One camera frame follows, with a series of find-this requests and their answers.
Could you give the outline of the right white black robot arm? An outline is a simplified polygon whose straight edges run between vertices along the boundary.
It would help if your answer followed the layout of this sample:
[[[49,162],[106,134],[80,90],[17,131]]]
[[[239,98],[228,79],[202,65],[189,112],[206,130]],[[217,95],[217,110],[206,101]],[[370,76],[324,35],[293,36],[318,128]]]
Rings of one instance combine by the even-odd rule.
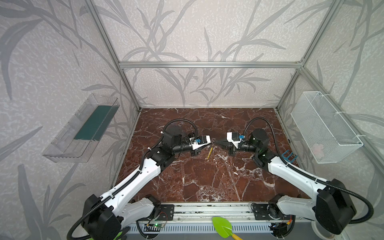
[[[339,235],[356,215],[356,208],[344,184],[336,179],[327,181],[284,161],[269,148],[270,138],[265,130],[255,129],[248,136],[227,133],[216,144],[236,152],[253,153],[252,161],[263,170],[276,175],[304,192],[309,199],[277,195],[270,205],[284,215],[296,215],[315,221],[331,234]]]

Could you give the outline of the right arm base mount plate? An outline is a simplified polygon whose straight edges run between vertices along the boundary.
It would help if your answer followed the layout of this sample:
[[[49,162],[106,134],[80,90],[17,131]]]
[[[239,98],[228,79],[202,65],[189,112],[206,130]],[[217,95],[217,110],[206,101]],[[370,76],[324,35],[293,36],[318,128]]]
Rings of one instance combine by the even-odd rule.
[[[271,206],[268,203],[252,203],[251,211],[254,214],[255,220],[284,222],[291,219],[291,217],[284,215],[276,206]]]

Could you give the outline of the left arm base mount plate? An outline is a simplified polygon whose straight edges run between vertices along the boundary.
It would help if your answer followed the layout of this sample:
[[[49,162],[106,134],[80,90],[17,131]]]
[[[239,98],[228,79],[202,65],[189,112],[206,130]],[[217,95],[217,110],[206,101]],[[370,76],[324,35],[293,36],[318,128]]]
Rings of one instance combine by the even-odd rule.
[[[156,205],[149,216],[151,220],[172,221],[175,213],[175,205],[160,204]]]

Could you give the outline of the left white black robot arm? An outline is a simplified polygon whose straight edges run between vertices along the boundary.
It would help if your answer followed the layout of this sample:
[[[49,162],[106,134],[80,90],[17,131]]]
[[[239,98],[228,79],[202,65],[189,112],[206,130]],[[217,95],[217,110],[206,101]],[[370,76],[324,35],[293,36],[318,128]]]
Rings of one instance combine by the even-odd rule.
[[[163,129],[160,141],[144,154],[138,168],[101,196],[91,195],[86,199],[83,215],[71,227],[67,238],[73,240],[74,230],[81,226],[87,232],[82,237],[84,240],[114,240],[131,223],[153,215],[160,204],[156,199],[146,197],[135,203],[130,201],[172,164],[176,155],[189,152],[196,156],[211,143],[210,136],[199,136],[198,131],[184,136],[178,128]]]

